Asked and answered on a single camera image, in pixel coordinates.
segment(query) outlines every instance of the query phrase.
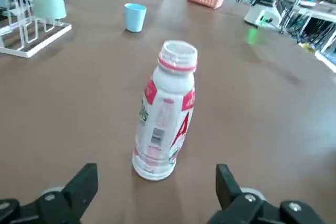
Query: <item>dish drying rack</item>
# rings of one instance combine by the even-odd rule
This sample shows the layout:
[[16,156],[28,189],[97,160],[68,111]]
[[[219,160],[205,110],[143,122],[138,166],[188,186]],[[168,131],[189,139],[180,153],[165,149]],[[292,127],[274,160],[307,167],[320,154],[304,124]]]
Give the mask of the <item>dish drying rack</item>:
[[[0,53],[30,58],[72,29],[59,20],[35,17],[33,4],[33,0],[5,0],[8,24],[0,23]],[[19,44],[5,45],[5,37],[10,36],[19,37]]]

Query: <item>red letter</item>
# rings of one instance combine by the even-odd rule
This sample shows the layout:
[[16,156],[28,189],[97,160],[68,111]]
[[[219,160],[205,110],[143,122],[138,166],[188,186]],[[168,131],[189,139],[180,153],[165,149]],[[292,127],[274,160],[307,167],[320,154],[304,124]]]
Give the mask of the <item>red letter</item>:
[[187,132],[187,126],[188,126],[188,118],[189,118],[189,112],[187,113],[187,115],[185,116],[185,119],[183,120],[183,123],[180,127],[180,129],[178,130],[178,133],[173,141],[173,144],[170,146],[170,148],[176,143],[177,139],[179,139],[179,137],[183,134],[185,134]]

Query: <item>red label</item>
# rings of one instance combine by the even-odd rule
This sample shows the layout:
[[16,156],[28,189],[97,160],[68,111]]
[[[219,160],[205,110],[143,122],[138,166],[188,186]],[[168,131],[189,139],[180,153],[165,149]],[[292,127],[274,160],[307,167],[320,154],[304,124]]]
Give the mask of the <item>red label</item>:
[[189,112],[187,113],[187,115],[185,116],[185,119],[183,120],[183,123],[180,127],[180,129],[178,130],[178,133],[172,143],[172,145],[170,147],[173,147],[173,145],[176,143],[176,141],[179,139],[179,137],[185,133],[187,133],[187,128],[188,128],[188,119],[189,119]]
[[195,90],[193,89],[183,97],[182,111],[189,110],[195,103]]
[[146,97],[146,99],[147,99],[147,101],[150,105],[153,105],[153,101],[154,101],[154,98],[155,98],[157,92],[158,91],[156,89],[156,86],[155,86],[153,80],[151,80],[144,90],[145,97]]

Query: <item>bottle neck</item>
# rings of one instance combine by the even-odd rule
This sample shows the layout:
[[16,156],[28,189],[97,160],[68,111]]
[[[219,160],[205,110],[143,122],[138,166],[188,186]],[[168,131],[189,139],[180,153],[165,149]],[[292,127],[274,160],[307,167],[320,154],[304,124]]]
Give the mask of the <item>bottle neck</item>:
[[160,64],[158,65],[159,69],[163,71],[164,73],[167,74],[173,74],[175,76],[188,76],[189,74],[192,74],[195,71],[178,71],[178,70],[173,70],[171,68],[167,68],[164,65]]

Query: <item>white bottle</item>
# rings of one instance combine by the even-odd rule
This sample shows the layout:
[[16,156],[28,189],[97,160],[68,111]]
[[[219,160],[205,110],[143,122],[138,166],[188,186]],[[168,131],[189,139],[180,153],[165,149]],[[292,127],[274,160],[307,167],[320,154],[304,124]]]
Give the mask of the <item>white bottle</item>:
[[163,44],[159,65],[144,90],[133,167],[148,180],[174,170],[194,110],[197,50],[177,40]]

